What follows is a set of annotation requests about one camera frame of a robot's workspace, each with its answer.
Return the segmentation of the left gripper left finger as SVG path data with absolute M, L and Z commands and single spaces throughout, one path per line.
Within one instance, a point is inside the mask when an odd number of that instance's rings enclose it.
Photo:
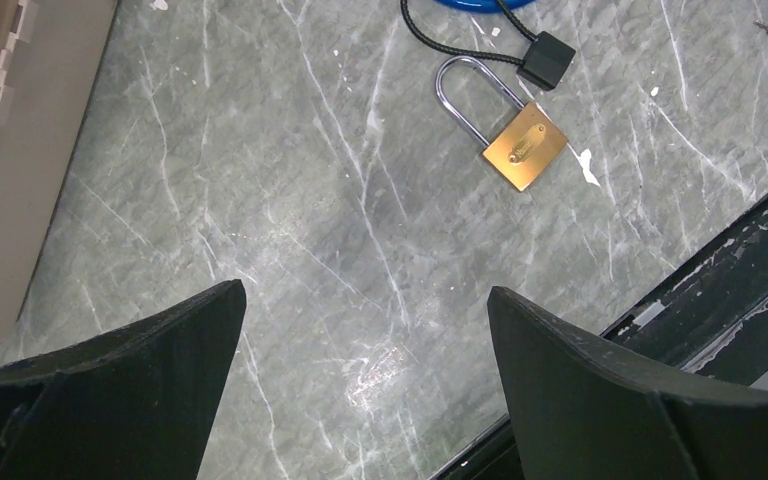
M 0 479 L 193 479 L 242 330 L 224 281 L 72 346 L 0 367 Z

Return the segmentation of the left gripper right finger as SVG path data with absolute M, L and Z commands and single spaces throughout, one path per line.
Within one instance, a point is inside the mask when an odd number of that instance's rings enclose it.
M 768 391 L 687 373 L 518 293 L 487 300 L 528 479 L 768 479 Z

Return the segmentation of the brass padlock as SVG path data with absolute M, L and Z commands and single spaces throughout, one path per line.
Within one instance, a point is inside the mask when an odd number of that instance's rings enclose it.
M 449 100 L 444 76 L 457 65 L 476 70 L 517 109 L 516 116 L 494 138 L 489 139 Z M 452 56 L 437 69 L 435 94 L 443 109 L 482 147 L 482 157 L 513 188 L 526 190 L 568 146 L 566 135 L 534 103 L 523 102 L 489 67 L 470 56 Z

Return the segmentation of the blue cable lock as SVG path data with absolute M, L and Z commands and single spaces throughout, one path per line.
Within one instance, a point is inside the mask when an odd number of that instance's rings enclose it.
M 436 0 L 436 2 L 448 8 L 470 13 L 495 14 L 502 12 L 495 0 Z M 533 2 L 534 0 L 503 0 L 503 3 L 511 10 L 522 8 Z

